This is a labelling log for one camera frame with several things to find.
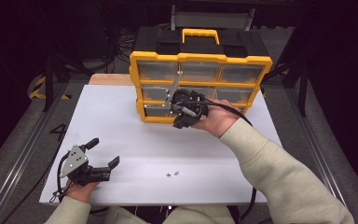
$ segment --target gray floor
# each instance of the gray floor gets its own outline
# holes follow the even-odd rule
[[[284,44],[292,33],[293,29],[268,29],[261,28],[255,30],[261,34],[268,52],[274,62],[276,62],[282,52]],[[120,60],[115,62],[115,73],[128,73],[128,65]],[[279,85],[280,77],[273,78],[266,84],[266,102],[269,112],[274,121],[278,135],[281,138],[283,147],[295,158],[306,164],[312,172],[322,178],[320,168],[314,160],[309,137],[302,127],[302,118],[298,116],[298,111],[292,106],[292,93],[297,93],[297,87],[293,90],[285,90]],[[76,107],[77,99],[82,88],[88,83],[84,76],[74,76],[66,87],[64,93],[71,94],[72,99],[60,100],[55,106],[48,119],[46,127],[42,130],[40,139],[37,139],[33,148],[33,155],[27,161],[25,169],[21,172],[17,183],[13,183],[14,190],[8,192],[8,200],[2,203],[0,211],[0,222],[14,208],[14,206],[26,195],[31,187],[36,183],[39,176],[48,167],[56,148],[59,145],[56,133],[49,133],[52,129],[64,123],[69,125],[71,117]],[[32,104],[25,112],[24,116],[13,130],[10,137],[0,149],[0,190],[5,184],[7,176],[18,157],[21,155],[27,141],[33,134],[33,130],[39,118],[42,116],[44,100],[33,99]],[[323,111],[313,94],[309,85],[307,103],[307,118],[305,121],[310,125],[317,144],[320,147],[326,163],[337,181],[346,205],[351,210],[356,223],[358,223],[358,177],[348,164],[343,155],[339,144],[332,134],[324,118]],[[54,207],[43,205],[38,202],[43,183],[39,184],[35,191],[12,215],[7,223],[42,223],[48,219],[54,211]],[[257,204],[254,211],[246,218],[245,223],[259,223],[269,217],[268,208],[265,204]],[[88,223],[103,223],[102,217],[89,217]]]

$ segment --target metal bracket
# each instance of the metal bracket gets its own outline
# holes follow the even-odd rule
[[[173,94],[178,89],[179,81],[182,78],[183,71],[178,71],[177,75],[178,76],[173,81],[173,84],[171,85],[170,89],[167,91],[167,98],[165,99],[165,104],[162,106],[168,106],[170,104]]]
[[[71,174],[75,169],[86,163],[89,159],[86,154],[78,146],[73,146],[69,152],[68,159],[62,167],[60,178],[66,177]]]

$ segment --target person's right hand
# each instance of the person's right hand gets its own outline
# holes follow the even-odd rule
[[[68,180],[66,184],[69,185],[68,190],[66,191],[66,196],[82,203],[88,203],[91,193],[97,188],[100,182],[88,183],[86,186],[81,186]]]
[[[228,105],[240,111],[235,105],[232,105],[227,100],[210,100],[214,103]],[[192,128],[202,129],[212,134],[215,137],[220,138],[231,125],[239,118],[237,115],[226,111],[222,107],[216,105],[208,105],[208,117],[200,120],[196,124],[192,125]]]

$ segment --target dark background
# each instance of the dark background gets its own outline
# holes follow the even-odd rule
[[[237,3],[177,2],[181,10],[239,12]],[[281,63],[310,62],[312,87],[358,174],[358,1],[311,5],[258,6],[253,26],[296,27]],[[116,53],[120,29],[136,34],[139,26],[166,23],[170,16],[170,4],[155,1],[0,0],[0,147],[30,104],[29,84],[50,54],[76,63],[108,58]]]

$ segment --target beige sweatshirt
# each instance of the beige sweatshirt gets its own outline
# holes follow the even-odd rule
[[[354,223],[348,209],[304,164],[268,140],[243,119],[220,138],[237,156],[245,178],[264,193],[274,223]],[[90,205],[65,197],[47,223],[87,223]],[[105,223],[145,223],[125,209],[111,207]],[[165,224],[234,223],[222,205],[176,208]]]

